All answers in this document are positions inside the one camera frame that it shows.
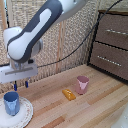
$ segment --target blue mug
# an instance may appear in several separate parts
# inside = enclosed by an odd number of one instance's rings
[[[20,110],[19,95],[17,92],[8,92],[4,95],[6,113],[15,116]]]

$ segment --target black cable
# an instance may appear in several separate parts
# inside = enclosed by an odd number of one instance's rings
[[[106,15],[106,13],[111,9],[113,8],[113,6],[115,6],[116,4],[118,4],[119,2],[121,2],[123,0],[118,0],[117,2],[115,2],[111,7],[109,7],[106,12],[99,18],[99,20],[96,22],[96,24],[92,27],[92,29],[90,30],[90,32],[87,34],[87,36],[84,38],[84,40],[82,41],[82,43],[73,51],[71,52],[69,55],[67,55],[66,57],[64,57],[63,59],[59,60],[59,61],[56,61],[56,62],[53,62],[53,63],[49,63],[49,64],[46,64],[46,65],[42,65],[42,66],[38,66],[37,68],[41,68],[41,67],[45,67],[45,66],[48,66],[48,65],[52,65],[52,64],[56,64],[66,58],[68,58],[69,56],[71,56],[74,52],[76,52],[81,45],[83,45],[83,43],[85,42],[85,40],[89,37],[89,35],[92,33],[93,29],[97,26],[97,24],[99,23],[99,21],[104,17],[104,15]]]

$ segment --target wooden dresser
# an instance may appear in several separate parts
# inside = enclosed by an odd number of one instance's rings
[[[100,18],[105,10],[99,10]],[[128,9],[109,11],[95,29],[88,65],[128,81]]]

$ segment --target woven backdrop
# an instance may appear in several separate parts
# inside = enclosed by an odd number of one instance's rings
[[[117,0],[101,0],[100,9],[109,8]],[[128,8],[128,0],[123,0],[113,8]]]
[[[45,0],[7,0],[9,27],[24,28]],[[52,26],[42,37],[43,50],[34,57],[38,66],[55,62],[70,54],[82,42],[97,19],[97,10],[100,0],[91,0],[85,7],[71,18]],[[3,28],[0,21],[0,64],[7,63],[6,51],[3,45]],[[91,36],[73,55],[64,61],[50,66],[39,68],[39,74],[31,78],[34,82],[56,73],[74,68],[86,63],[88,46]],[[25,80],[18,81],[18,86],[24,86]],[[11,89],[10,84],[1,85],[1,92]]]

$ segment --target pink cup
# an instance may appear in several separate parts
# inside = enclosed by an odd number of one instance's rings
[[[76,92],[78,94],[85,94],[87,92],[87,86],[89,83],[89,78],[85,76],[78,76],[77,83],[76,83]]]

